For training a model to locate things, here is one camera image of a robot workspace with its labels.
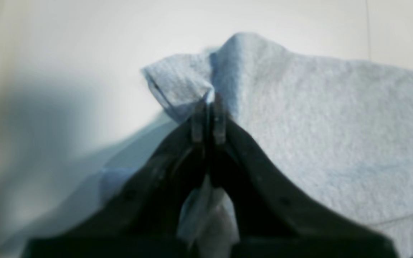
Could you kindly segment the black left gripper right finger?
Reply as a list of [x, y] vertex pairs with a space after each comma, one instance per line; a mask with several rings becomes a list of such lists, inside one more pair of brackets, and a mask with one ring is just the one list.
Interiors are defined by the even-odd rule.
[[231, 198], [232, 258], [396, 258], [387, 237], [316, 202], [270, 161], [225, 110], [210, 107], [211, 178]]

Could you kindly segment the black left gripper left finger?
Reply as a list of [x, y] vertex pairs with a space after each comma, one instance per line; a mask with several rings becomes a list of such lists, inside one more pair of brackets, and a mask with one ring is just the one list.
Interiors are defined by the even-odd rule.
[[60, 236], [30, 240], [22, 257], [194, 258], [176, 232], [182, 205], [205, 175], [208, 109], [198, 103], [103, 208]]

